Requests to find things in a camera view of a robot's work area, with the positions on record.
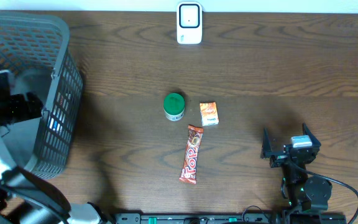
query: orange box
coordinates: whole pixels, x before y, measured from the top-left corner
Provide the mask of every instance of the orange box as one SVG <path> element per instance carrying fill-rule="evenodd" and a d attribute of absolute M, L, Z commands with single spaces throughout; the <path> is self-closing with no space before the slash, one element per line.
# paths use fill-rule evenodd
<path fill-rule="evenodd" d="M 218 110 L 216 103 L 200 103 L 201 122 L 203 126 L 214 125 L 219 123 Z"/>

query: wooden table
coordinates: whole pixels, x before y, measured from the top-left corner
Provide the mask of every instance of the wooden table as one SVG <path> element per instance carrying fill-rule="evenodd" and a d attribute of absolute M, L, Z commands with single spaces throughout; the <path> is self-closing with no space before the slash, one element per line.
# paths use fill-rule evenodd
<path fill-rule="evenodd" d="M 179 45 L 171 12 L 39 13 L 68 23 L 86 82 L 67 169 L 51 180 L 69 201 L 147 213 L 287 206 L 281 169 L 259 159 L 262 129 L 289 143 L 302 122 L 322 143 L 307 168 L 358 190 L 358 15 L 204 13 L 202 43 Z M 171 122 L 163 99 L 178 91 L 186 112 Z M 205 127 L 190 185 L 178 178 L 200 101 L 216 101 L 220 123 Z M 356 206 L 333 185 L 330 212 L 350 220 Z"/>

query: basket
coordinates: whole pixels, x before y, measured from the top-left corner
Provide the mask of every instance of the basket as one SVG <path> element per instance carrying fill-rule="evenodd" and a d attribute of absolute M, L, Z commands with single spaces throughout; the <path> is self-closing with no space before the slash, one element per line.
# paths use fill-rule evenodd
<path fill-rule="evenodd" d="M 13 124 L 3 137 L 18 165 L 44 179 L 64 170 L 83 89 L 69 36 L 58 17 L 0 11 L 0 70 L 47 71 L 50 80 L 39 82 L 50 85 L 41 117 Z"/>

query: green lid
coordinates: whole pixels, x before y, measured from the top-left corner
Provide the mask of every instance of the green lid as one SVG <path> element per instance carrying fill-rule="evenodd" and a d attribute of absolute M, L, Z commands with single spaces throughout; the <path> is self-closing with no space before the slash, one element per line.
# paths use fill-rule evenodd
<path fill-rule="evenodd" d="M 170 115 L 178 115 L 185 109 L 185 99 L 178 93 L 171 93 L 164 100 L 164 110 Z"/>

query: jar with green lid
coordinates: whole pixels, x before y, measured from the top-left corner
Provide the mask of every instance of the jar with green lid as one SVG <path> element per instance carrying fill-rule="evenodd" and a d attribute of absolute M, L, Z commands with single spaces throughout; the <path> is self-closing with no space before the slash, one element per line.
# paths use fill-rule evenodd
<path fill-rule="evenodd" d="M 170 121 L 178 121 L 185 114 L 185 99 L 178 93 L 171 93 L 164 100 L 165 116 Z"/>

